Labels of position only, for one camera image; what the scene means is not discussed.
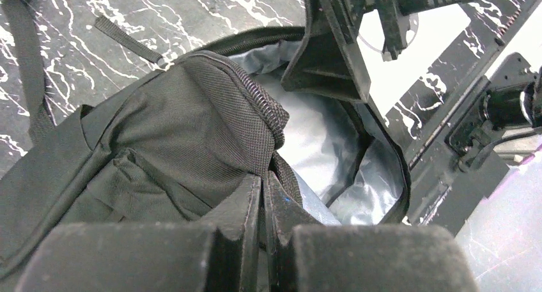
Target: black and white marble surface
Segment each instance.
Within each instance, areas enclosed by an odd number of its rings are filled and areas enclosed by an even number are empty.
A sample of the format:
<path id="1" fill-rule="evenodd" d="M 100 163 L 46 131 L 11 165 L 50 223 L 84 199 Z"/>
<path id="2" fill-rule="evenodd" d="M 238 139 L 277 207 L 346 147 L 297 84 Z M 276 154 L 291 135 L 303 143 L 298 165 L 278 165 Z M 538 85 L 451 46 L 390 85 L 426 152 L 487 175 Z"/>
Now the black and white marble surface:
<path id="1" fill-rule="evenodd" d="M 156 66 L 93 28 L 105 15 L 166 61 L 260 26 L 304 25 L 303 0 L 31 0 L 55 123 Z M 32 147 L 13 37 L 0 10 L 0 176 Z"/>
<path id="2" fill-rule="evenodd" d="M 478 0 L 461 6 L 468 23 L 383 112 L 390 133 L 406 150 L 407 158 L 425 141 L 428 133 L 424 127 L 438 119 L 442 113 L 439 109 L 452 93 L 461 93 L 458 88 L 465 74 L 478 64 L 499 28 L 524 2 Z M 81 104 L 99 104 L 156 68 L 94 29 L 92 25 L 99 15 L 162 53 L 166 61 L 250 28 L 304 25 L 303 0 L 31 0 L 29 5 L 39 29 L 47 103 L 55 123 L 62 122 Z M 1 10 L 0 52 L 3 176 L 32 145 L 27 135 L 29 114 L 20 88 L 13 37 Z M 395 87 L 372 86 L 371 94 L 373 88 Z M 494 291 L 487 287 L 482 290 Z"/>

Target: metal mount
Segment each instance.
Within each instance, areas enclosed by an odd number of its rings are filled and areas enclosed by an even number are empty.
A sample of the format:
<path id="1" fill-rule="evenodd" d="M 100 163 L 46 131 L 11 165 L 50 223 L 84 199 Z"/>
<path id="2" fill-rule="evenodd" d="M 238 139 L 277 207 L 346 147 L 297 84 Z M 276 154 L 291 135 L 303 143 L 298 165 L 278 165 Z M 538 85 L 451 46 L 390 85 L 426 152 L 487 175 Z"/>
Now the metal mount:
<path id="1" fill-rule="evenodd" d="M 357 44 L 365 13 L 378 9 L 385 34 L 383 55 L 397 59 L 410 28 L 397 0 L 305 0 L 302 45 L 284 73 L 287 91 L 368 102 L 371 79 Z"/>
<path id="2" fill-rule="evenodd" d="M 522 93 L 537 79 L 519 53 L 508 56 L 448 137 L 448 145 L 460 156 L 463 172 L 478 170 L 492 148 L 485 148 L 511 128 L 530 127 L 522 107 Z"/>

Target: zipper track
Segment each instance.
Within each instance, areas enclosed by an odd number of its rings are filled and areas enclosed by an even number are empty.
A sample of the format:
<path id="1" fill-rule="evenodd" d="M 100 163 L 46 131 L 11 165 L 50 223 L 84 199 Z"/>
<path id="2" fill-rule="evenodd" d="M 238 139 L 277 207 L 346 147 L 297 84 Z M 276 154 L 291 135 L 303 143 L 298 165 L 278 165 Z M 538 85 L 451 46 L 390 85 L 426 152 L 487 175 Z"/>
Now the zipper track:
<path id="1" fill-rule="evenodd" d="M 304 35 L 305 27 L 261 27 L 221 38 L 196 50 L 231 56 L 280 40 L 300 41 Z"/>
<path id="2" fill-rule="evenodd" d="M 256 105 L 257 109 L 261 111 L 267 127 L 271 129 L 271 132 L 273 133 L 273 138 L 275 139 L 275 150 L 282 147 L 282 145 L 284 144 L 283 128 L 281 126 L 279 118 L 275 114 L 275 111 L 273 110 L 273 108 L 271 108 L 271 105 L 263 96 L 263 94 L 266 93 L 264 92 L 263 88 L 257 82 L 255 82 L 251 78 L 251 76 L 243 68 L 241 68 L 241 66 L 226 57 L 223 57 L 214 52 L 197 52 L 192 56 L 200 56 L 212 59 L 213 61 L 226 65 L 231 71 L 233 71 L 233 73 L 241 81 L 243 87 L 249 93 L 249 96 L 254 100 L 254 104 Z"/>

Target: backpack strap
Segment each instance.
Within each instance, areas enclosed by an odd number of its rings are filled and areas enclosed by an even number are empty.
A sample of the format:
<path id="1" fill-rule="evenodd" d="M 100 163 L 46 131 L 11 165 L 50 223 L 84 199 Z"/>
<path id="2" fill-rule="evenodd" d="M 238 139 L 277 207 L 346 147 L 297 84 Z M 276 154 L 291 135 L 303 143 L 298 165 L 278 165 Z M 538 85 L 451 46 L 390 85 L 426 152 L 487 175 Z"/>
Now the backpack strap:
<path id="1" fill-rule="evenodd" d="M 158 63 L 160 59 L 162 59 L 161 54 L 139 43 L 135 38 L 132 38 L 128 35 L 128 33 L 122 31 L 120 27 L 103 15 L 96 18 L 94 27 L 100 30 L 103 34 L 112 38 L 124 48 L 127 48 L 134 54 L 137 54 L 151 63 Z"/>
<path id="2" fill-rule="evenodd" d="M 32 16 L 22 0 L 2 0 L 2 10 L 15 40 L 22 90 L 30 113 L 28 134 L 36 145 L 54 128 L 45 106 L 45 72 L 40 41 Z"/>

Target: fabric pocket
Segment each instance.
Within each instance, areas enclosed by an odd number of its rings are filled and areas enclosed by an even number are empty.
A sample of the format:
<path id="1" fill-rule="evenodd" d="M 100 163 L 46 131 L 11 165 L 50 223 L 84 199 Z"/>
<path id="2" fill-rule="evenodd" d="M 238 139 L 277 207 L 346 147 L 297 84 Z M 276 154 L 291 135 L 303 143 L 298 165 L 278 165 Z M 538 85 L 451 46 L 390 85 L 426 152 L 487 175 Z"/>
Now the fabric pocket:
<path id="1" fill-rule="evenodd" d="M 68 222 L 185 222 L 211 208 L 126 148 L 89 183 L 64 216 Z"/>
<path id="2" fill-rule="evenodd" d="M 0 180 L 0 278 L 39 244 L 79 195 L 82 187 L 74 179 L 92 154 L 81 127 L 87 109 L 78 108 Z"/>

